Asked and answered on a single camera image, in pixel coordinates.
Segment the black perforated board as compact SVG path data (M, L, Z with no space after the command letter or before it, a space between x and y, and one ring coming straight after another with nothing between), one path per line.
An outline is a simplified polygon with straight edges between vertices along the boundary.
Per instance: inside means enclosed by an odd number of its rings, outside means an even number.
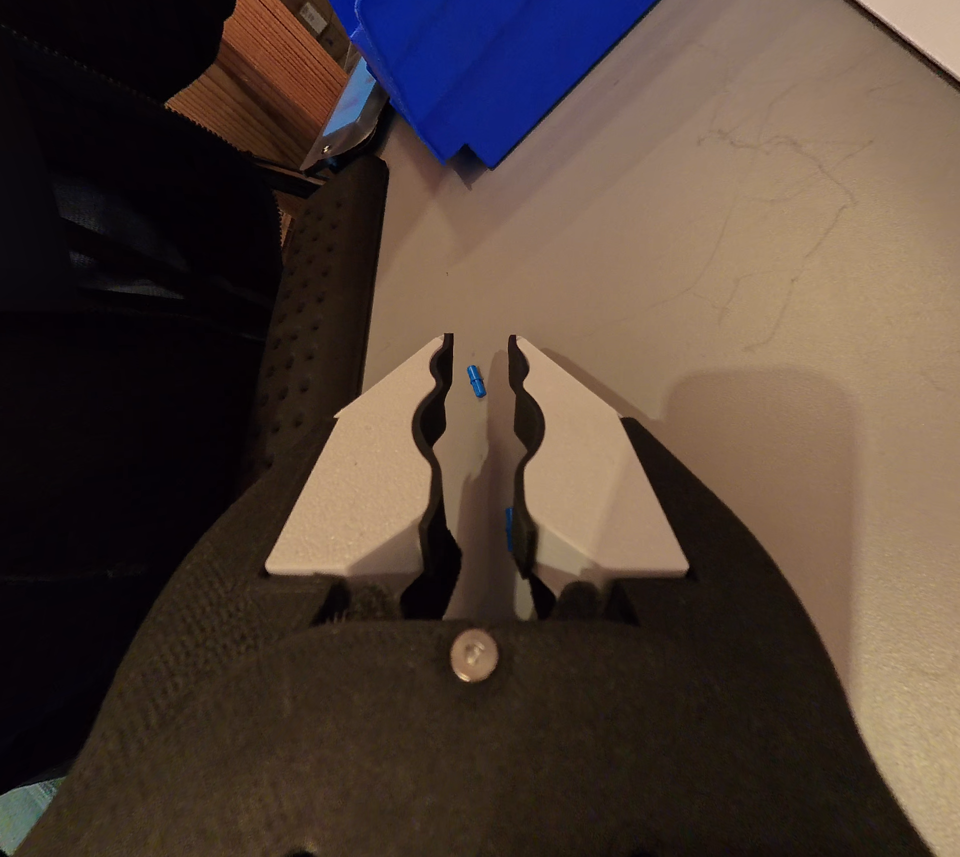
M239 492L361 394L388 183L381 158L357 158L291 220Z

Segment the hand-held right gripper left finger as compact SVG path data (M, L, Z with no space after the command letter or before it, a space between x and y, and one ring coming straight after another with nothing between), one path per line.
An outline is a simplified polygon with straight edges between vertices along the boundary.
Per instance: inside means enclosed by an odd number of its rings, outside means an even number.
M454 337L432 338L335 416L265 561L273 577L377 584L400 604L448 604L462 551L434 446L447 428Z

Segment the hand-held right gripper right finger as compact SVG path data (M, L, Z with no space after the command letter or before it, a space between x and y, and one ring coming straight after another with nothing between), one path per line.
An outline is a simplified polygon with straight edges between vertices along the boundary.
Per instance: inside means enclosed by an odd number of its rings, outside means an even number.
M508 339L513 431L510 552L534 599L574 584L682 579L690 563L620 413L525 337Z

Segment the wooden slatted panel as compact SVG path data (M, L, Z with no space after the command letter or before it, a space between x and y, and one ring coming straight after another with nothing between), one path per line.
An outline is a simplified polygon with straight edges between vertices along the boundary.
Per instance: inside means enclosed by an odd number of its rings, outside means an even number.
M236 0L214 63L166 106L242 152L298 168L346 83L281 0Z

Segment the metal clamp plate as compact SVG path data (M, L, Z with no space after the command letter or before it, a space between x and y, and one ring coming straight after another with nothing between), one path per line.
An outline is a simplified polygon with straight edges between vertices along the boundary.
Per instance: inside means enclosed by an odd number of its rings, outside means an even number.
M376 143L391 110L390 95L372 73L364 57L351 71L329 119L300 166L310 178L327 170L347 167Z

